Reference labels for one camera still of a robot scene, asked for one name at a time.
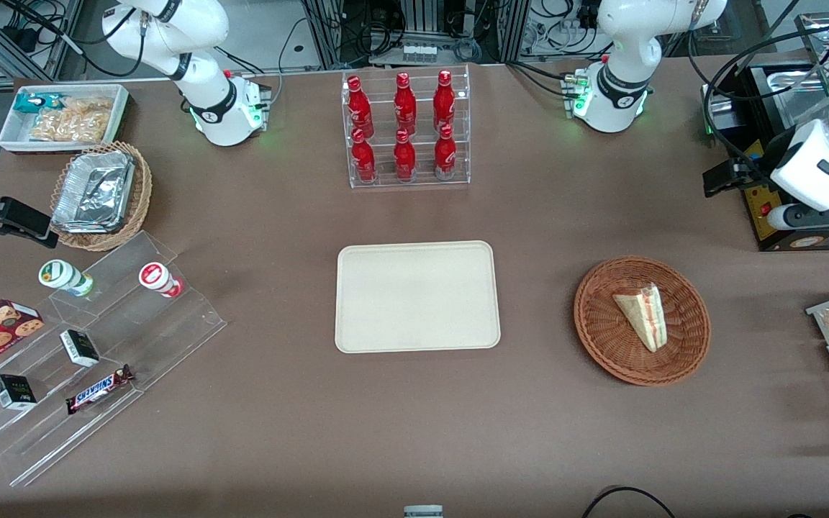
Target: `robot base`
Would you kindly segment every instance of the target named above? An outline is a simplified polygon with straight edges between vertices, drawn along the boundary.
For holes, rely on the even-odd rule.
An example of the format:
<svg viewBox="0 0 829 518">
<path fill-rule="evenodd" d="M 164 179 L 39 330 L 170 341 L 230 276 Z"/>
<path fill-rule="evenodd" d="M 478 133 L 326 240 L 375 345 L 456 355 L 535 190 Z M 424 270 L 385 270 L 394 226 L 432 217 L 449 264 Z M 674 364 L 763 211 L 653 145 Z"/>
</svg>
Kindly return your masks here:
<svg viewBox="0 0 829 518">
<path fill-rule="evenodd" d="M 236 101 L 219 122 L 201 121 L 191 110 L 197 129 L 216 145 L 236 145 L 256 131 L 267 130 L 271 92 L 262 92 L 260 86 L 244 78 L 230 81 L 236 86 Z"/>
<path fill-rule="evenodd" d="M 575 71 L 573 84 L 562 81 L 562 92 L 579 95 L 577 99 L 565 100 L 566 115 L 585 121 L 590 127 L 601 132 L 621 132 L 630 127 L 632 121 L 645 109 L 644 92 L 638 102 L 628 108 L 616 108 L 597 86 L 597 73 L 603 63 L 592 63 L 588 68 Z"/>
</svg>

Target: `snickers bar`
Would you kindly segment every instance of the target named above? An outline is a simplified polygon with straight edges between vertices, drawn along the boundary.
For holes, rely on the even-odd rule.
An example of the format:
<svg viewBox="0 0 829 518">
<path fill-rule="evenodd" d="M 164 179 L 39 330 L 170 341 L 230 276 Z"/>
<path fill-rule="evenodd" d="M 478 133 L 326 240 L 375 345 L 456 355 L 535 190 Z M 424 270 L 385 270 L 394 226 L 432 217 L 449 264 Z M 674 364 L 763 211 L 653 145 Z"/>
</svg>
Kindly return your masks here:
<svg viewBox="0 0 829 518">
<path fill-rule="evenodd" d="M 98 383 L 93 384 L 93 386 L 80 391 L 78 396 L 66 399 L 66 407 L 69 409 L 69 415 L 71 416 L 75 414 L 86 404 L 98 401 L 101 397 L 105 396 L 105 394 L 108 394 L 109 391 L 115 390 L 117 387 L 122 386 L 122 384 L 126 384 L 132 379 L 134 379 L 134 376 L 132 376 L 129 365 L 124 365 L 123 368 L 118 368 L 117 371 L 113 371 L 113 373 L 111 373 L 108 377 L 98 381 Z"/>
</svg>

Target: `white tray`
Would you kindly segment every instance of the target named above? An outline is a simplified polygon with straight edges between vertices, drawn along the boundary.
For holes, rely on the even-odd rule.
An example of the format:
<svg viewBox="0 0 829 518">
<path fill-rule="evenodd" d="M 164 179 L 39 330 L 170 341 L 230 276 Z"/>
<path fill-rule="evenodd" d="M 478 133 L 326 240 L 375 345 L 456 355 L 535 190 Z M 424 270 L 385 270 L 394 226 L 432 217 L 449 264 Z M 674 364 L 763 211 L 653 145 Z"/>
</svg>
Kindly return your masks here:
<svg viewBox="0 0 829 518">
<path fill-rule="evenodd" d="M 339 350 L 478 350 L 500 338 L 488 243 L 348 246 L 339 253 Z"/>
<path fill-rule="evenodd" d="M 86 144 L 83 142 L 42 142 L 30 139 L 30 130 L 37 121 L 37 114 L 23 114 L 23 112 L 9 110 L 6 121 L 0 131 L 0 147 L 13 153 L 58 153 L 63 151 L 88 150 L 99 144 L 108 144 L 117 137 L 121 120 L 124 118 L 124 108 L 130 97 L 124 86 L 117 84 L 78 84 L 78 85 L 39 85 L 21 86 L 16 95 L 25 92 L 53 92 L 75 97 L 107 97 L 114 101 L 111 108 L 111 118 L 104 132 L 101 143 Z"/>
</svg>

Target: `sandwich slice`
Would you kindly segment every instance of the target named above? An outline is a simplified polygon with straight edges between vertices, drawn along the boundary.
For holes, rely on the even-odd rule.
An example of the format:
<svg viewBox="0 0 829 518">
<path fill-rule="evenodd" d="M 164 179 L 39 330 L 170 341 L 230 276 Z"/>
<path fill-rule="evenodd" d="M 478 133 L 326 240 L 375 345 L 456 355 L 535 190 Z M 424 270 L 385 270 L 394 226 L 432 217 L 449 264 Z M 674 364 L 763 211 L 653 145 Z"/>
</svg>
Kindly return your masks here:
<svg viewBox="0 0 829 518">
<path fill-rule="evenodd" d="M 661 306 L 661 292 L 655 285 L 648 288 L 631 289 L 612 296 L 622 309 L 625 318 L 635 329 L 645 347 L 651 352 L 667 343 L 667 324 L 664 322 L 664 308 Z"/>
</svg>

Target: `machine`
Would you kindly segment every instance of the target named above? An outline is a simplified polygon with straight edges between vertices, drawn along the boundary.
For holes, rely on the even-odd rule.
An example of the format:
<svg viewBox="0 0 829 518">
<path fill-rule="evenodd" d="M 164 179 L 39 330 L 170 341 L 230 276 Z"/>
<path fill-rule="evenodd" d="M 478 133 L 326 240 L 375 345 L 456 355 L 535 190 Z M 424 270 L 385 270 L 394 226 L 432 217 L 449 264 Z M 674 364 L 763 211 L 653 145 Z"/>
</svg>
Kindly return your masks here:
<svg viewBox="0 0 829 518">
<path fill-rule="evenodd" d="M 597 25 L 613 40 L 609 60 L 576 70 L 569 93 L 574 117 L 596 131 L 619 132 L 641 114 L 648 82 L 661 62 L 656 36 L 701 29 L 728 0 L 603 0 Z"/>
</svg>

